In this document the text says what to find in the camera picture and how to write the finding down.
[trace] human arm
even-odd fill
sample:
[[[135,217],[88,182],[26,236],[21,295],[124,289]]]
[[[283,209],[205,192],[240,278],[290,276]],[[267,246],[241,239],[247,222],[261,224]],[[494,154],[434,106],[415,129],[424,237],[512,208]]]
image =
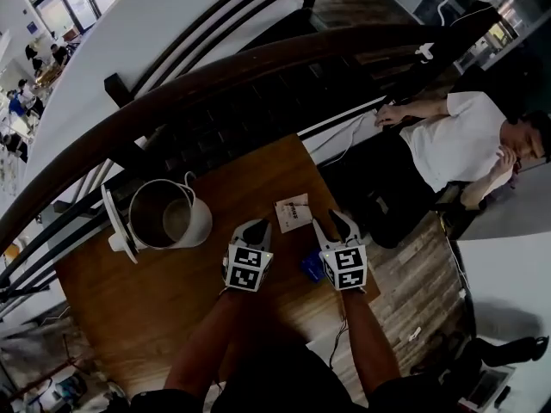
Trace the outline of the human arm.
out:
[[[369,396],[386,381],[400,377],[396,356],[363,293],[341,292],[350,330],[352,357],[363,391]]]
[[[399,124],[406,116],[430,118],[438,115],[449,115],[446,100],[414,101],[405,106],[382,106],[376,115],[376,126]]]
[[[502,176],[510,174],[513,165],[515,165],[515,162],[517,161],[517,155],[515,152],[504,145],[501,145],[499,149],[501,150],[501,153],[497,153],[499,159],[493,165],[490,172],[487,175],[482,176],[478,181],[470,183],[463,190],[463,193],[461,194],[461,203],[466,209],[476,208],[482,199],[484,199],[484,197],[488,194],[489,190],[491,191],[492,189],[503,185],[504,182],[501,182],[500,184],[494,186],[494,184],[497,183]]]
[[[234,328],[253,293],[227,290],[178,352],[165,389],[204,399],[226,353]]]

